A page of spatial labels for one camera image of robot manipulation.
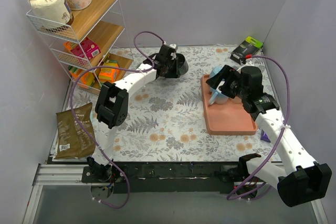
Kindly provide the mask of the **blue white gradient mug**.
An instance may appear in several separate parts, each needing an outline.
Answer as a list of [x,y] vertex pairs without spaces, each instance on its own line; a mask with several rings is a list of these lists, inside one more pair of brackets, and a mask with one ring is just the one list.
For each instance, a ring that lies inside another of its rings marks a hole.
[[211,92],[211,97],[208,101],[209,105],[213,105],[213,104],[224,104],[227,102],[227,100],[229,99],[228,96],[222,94],[219,90],[217,89],[213,89],[210,88],[210,92]]

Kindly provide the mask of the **dark grey mug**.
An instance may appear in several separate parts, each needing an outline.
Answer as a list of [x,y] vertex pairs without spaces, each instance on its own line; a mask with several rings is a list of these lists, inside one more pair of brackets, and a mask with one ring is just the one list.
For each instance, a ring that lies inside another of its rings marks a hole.
[[180,77],[188,72],[189,66],[183,54],[177,54],[176,57],[177,57],[177,73]]

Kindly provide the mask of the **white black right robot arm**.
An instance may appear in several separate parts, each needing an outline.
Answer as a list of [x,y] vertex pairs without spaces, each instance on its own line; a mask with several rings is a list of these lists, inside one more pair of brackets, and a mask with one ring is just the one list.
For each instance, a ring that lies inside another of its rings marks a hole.
[[244,110],[266,133],[273,144],[272,152],[282,161],[282,167],[272,164],[273,153],[265,158],[256,153],[240,157],[237,173],[243,182],[229,193],[228,200],[238,198],[236,192],[253,177],[275,188],[288,207],[325,197],[331,168],[318,163],[300,144],[275,98],[264,92],[258,67],[246,66],[237,71],[225,65],[206,83],[229,98],[241,99]]

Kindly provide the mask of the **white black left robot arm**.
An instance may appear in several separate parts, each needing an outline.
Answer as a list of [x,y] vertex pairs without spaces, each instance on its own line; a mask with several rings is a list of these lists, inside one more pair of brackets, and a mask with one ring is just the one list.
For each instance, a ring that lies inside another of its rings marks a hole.
[[112,145],[118,127],[128,115],[129,98],[147,83],[158,77],[178,78],[180,58],[176,53],[177,45],[163,44],[158,53],[144,60],[131,74],[114,83],[102,85],[96,103],[98,120],[96,148],[87,158],[90,172],[100,182],[111,178]]

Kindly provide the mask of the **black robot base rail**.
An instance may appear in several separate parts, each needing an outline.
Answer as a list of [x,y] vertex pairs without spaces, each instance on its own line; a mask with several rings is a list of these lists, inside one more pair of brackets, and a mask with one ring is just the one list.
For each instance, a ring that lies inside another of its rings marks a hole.
[[107,184],[116,194],[219,192],[227,194],[247,175],[238,162],[117,162],[99,165],[92,158],[83,168],[83,183]]

